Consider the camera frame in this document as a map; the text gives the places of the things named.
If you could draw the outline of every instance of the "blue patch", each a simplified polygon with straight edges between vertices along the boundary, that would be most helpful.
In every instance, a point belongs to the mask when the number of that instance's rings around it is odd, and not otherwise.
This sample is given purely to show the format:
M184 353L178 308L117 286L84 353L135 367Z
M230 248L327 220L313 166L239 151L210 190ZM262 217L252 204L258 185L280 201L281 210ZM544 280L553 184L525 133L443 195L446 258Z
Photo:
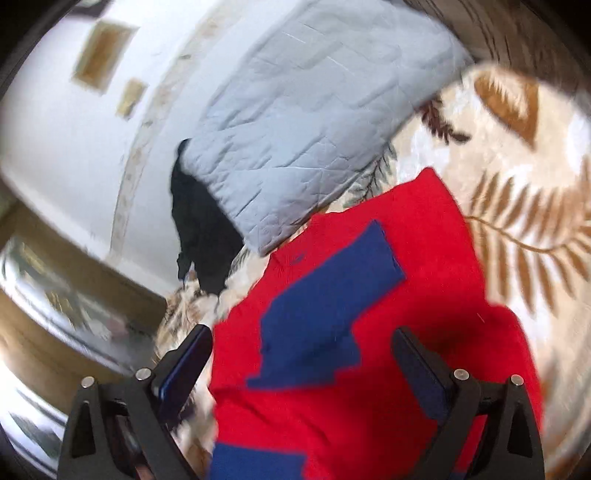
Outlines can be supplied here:
M306 457L218 443L209 480L303 480Z
M322 385L359 365L351 327L404 279L377 221L348 247L295 282L261 319L260 376L252 388Z

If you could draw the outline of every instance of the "brown leaf pattern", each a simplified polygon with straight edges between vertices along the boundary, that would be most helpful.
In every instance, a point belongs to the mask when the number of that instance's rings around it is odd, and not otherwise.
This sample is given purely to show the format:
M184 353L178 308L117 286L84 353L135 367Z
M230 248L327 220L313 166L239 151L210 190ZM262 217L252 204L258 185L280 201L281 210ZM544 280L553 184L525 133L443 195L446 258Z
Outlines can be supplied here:
M525 252L522 249L517 250L517 278L523 299L530 312L534 311L534 291L531 287L530 266L527 263Z
M558 274L560 275L564 289L571 297L574 298L573 284L570 282L570 276L566 265L554 254L551 254L550 258L554 261L554 265L556 265L556 269L558 270Z
M507 215L507 219L505 220L505 223L503 224L504 229L507 229L510 226L512 226L515 223L515 221L519 218L519 214L523 210L523 206L525 205L525 201L527 200L527 194L529 192L529 189L530 189L530 186L526 185L521 190L521 193L519 194L519 198L515 202L515 205L512 208L511 213L509 215Z
M492 199L496 193L496 185L499 181L499 174L495 173L491 182L488 184L488 188L486 189L486 193L484 195L484 199L482 200L482 207L480 209L480 214L484 215L489 207L491 206Z
M538 215L538 210L540 209L540 197L542 195L542 191L540 190L538 193L535 194L534 199L531 201L530 204L530 211L527 214L527 218L525 220L525 225L523 230L521 231L521 236L526 236L531 228L534 226L534 220L536 215Z
M489 111L507 128L519 135L530 148L535 148L535 134L538 128L538 83L522 77L521 86L527 103L527 113L522 116L495 82L490 73L484 73L474 82L476 94Z
M441 101L441 97L436 96L422 104L418 109L421 121L431 131L431 135L443 140L446 145L449 145L450 139L460 145L470 141L472 139L471 135L456 131L452 125L445 120L441 112L442 106L443 102Z
M535 256L536 267L538 270L538 278L540 279L540 286L542 289L542 295L544 296L544 300L548 304L548 307L553 313L556 313L556 302L554 299L554 285L550 280L550 275L548 275L548 270L544 265L544 261L542 260L541 255Z
M591 254L591 245L585 243L580 238L575 238L574 239L574 244L577 245L577 247L579 247L586 254Z
M542 238L544 237L544 234L546 233L546 228L548 227L548 222L550 220L550 215L552 214L552 207L554 205L554 197L556 195L556 189L552 190L552 193L550 193L550 197L548 198L548 203L546 205L546 209L544 210L544 213L542 214L542 218L540 221L540 227L538 228L538 234L536 236L536 241L540 241L542 240Z
M474 194L472 195L472 201L470 202L470 215L472 215L476 210L482 190L484 190L484 185L486 185L486 172L482 174L482 178L480 178L480 182L478 182L478 186L476 186L476 190L474 190Z
M571 250L568 246L564 247L564 251L566 252L566 256L570 260L570 264L573 268L583 277L585 280L589 280L589 272L587 270L587 266L585 266L581 257Z
M492 221L496 221L509 206L511 200L511 192L513 191L513 177L511 177L505 183L505 186L501 190L501 196L496 204L495 214L493 215Z
M496 284L501 299L508 302L514 265L518 290L527 309L535 313L537 291L541 301L558 315L557 288L563 288L574 298L575 279L591 278L587 267L587 256L591 255L591 210L587 210L583 200L586 189L591 195L587 159L583 161L580 180L573 187L539 189L532 196L531 186L525 185L513 197L513 177L504 180L499 173L489 177L484 172L472 195L466 222L478 247L487 288ZM518 220L523 222L522 227L514 235L508 229Z
M507 248L505 241L500 236L498 238L498 278L499 278L499 293L505 302L509 301L511 290L509 289L509 262L507 260Z

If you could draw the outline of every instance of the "black plastic bracket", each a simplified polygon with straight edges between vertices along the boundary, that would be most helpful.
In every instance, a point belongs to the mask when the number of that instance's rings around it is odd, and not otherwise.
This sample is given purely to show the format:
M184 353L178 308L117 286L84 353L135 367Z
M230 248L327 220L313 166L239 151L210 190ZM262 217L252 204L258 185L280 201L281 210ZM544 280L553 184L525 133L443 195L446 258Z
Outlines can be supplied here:
M154 478L198 480L169 433L212 352L212 333L197 325L148 375L94 382L74 399L61 447L59 480L129 480L137 466Z
M406 327L392 353L425 415L439 428L408 480L448 480L474 418L486 424L466 480L544 480L544 458L530 399L518 375L504 384L452 371Z

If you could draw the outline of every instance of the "quilted pillow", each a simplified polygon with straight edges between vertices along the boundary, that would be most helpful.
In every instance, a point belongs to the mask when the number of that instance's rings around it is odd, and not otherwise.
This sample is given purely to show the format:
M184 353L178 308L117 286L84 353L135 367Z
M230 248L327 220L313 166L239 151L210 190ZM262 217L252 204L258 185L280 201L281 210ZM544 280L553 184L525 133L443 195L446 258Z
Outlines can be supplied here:
M444 26L403 4L303 2L216 95L183 169L266 254L470 62Z

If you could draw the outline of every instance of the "red sweater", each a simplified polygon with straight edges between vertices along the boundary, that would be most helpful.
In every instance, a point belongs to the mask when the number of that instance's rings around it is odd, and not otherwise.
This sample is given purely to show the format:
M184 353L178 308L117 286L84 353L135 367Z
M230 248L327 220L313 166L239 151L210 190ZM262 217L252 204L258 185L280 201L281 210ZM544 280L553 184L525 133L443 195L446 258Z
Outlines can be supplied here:
M353 324L360 364L343 368L333 384L321 387L248 388L247 380L260 373L260 320L271 301L351 244L374 219L406 280ZM463 216L426 169L346 212L314 216L300 236L271 254L260 282L215 328L210 390L217 402L218 442L300 453L306 457L303 478L390 480L407 474L435 424L424 417L391 354L392 333L402 325L451 369L492 382L520 374L540 425L540 385L518 320L507 308L487 303ZM460 471L476 450L482 425L473 428Z

